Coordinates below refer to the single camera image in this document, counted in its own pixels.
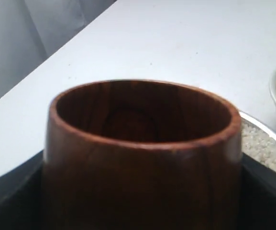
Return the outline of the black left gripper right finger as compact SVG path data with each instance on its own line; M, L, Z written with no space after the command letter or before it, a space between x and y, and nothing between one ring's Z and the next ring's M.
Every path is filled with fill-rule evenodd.
M239 230L276 230L276 172L244 154Z

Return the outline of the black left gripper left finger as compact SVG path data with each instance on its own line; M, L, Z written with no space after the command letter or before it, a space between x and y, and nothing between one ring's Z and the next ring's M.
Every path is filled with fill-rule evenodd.
M40 230L43 152L0 176L0 230Z

